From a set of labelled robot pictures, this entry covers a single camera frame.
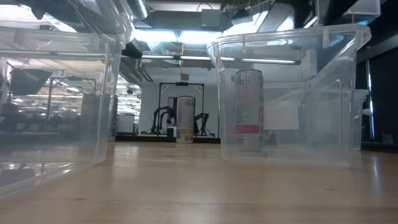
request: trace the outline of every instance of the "can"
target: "can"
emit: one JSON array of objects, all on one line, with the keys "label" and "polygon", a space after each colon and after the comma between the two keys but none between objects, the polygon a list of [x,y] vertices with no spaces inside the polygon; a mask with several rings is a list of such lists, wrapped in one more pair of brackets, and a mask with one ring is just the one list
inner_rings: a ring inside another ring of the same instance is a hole
[{"label": "can", "polygon": [[195,99],[192,96],[177,98],[177,143],[193,142]]},{"label": "can", "polygon": [[264,91],[262,72],[249,69],[235,74],[235,142],[239,150],[262,150]]}]

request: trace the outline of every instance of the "cable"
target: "cable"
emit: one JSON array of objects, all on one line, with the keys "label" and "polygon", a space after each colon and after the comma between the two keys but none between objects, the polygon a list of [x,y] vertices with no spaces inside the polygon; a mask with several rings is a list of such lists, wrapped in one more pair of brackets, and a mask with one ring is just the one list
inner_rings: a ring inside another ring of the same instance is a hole
[{"label": "cable", "polygon": [[202,4],[206,4],[206,5],[210,6],[211,9],[213,9],[213,6],[211,6],[211,5],[208,4],[207,2],[201,2],[201,3],[199,4],[198,8],[197,8],[197,12],[199,11],[199,7],[200,7]]}]

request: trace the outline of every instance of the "wooden tabletop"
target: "wooden tabletop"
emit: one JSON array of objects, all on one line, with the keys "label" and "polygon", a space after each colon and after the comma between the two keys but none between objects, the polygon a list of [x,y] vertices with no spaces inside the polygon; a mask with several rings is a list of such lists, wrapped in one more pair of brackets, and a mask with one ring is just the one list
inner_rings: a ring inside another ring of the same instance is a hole
[{"label": "wooden tabletop", "polygon": [[398,223],[398,155],[350,168],[225,162],[217,144],[116,143],[0,206],[0,223]]}]

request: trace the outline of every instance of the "transparent plastic container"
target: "transparent plastic container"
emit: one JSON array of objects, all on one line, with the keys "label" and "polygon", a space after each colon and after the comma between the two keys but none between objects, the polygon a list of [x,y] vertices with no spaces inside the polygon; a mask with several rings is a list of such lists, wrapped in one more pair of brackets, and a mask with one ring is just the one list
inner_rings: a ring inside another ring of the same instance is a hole
[{"label": "transparent plastic container", "polygon": [[348,164],[356,51],[370,38],[368,27],[350,24],[209,45],[223,158]]},{"label": "transparent plastic container", "polygon": [[[25,10],[0,21],[0,198],[106,155],[121,51],[132,36],[129,9],[119,13],[114,1],[56,3],[71,17],[0,5]],[[99,18],[109,23],[98,27]]]},{"label": "transparent plastic container", "polygon": [[353,103],[353,150],[361,150],[362,140],[362,106],[369,95],[368,90],[355,90],[355,99]]}]

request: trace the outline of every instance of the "white wall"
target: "white wall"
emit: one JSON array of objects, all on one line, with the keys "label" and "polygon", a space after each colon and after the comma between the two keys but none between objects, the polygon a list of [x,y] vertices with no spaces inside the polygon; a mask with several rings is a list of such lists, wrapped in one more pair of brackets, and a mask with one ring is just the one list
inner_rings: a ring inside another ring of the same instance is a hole
[{"label": "white wall", "polygon": [[[162,94],[160,106],[167,106],[169,97],[177,96],[192,96],[196,99],[195,115],[201,113],[201,93],[193,86],[175,86],[170,85]],[[139,117],[139,132],[150,131],[152,127],[153,113],[158,107],[159,99],[159,84],[158,83],[145,83],[142,85],[141,95],[141,113]],[[205,104],[203,110],[210,113],[209,120],[206,127],[217,136],[218,133],[218,90],[216,84],[205,84]],[[201,127],[201,120],[198,120],[198,126]]]}]

